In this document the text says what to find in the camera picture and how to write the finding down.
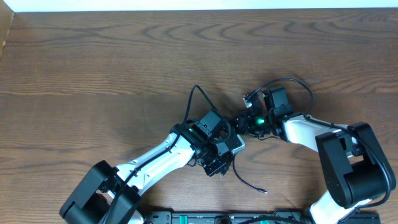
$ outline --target wooden tabletop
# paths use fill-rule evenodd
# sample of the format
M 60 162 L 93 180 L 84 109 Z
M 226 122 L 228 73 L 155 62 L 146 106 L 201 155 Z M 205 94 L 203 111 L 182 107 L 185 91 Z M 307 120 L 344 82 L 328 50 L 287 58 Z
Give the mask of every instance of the wooden tabletop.
M 365 121 L 398 173 L 398 9 L 16 14 L 0 61 L 0 222 L 63 223 L 62 206 L 88 169 L 132 160 L 181 122 L 194 84 L 222 113 L 275 78 L 315 92 L 311 114 Z M 297 111 L 308 93 L 281 83 Z M 191 118 L 210 107 L 195 93 Z M 178 169 L 144 194 L 175 211 L 306 208 L 325 191 L 318 154 L 244 137 L 236 168 L 208 177 Z M 398 220 L 398 194 L 374 209 Z

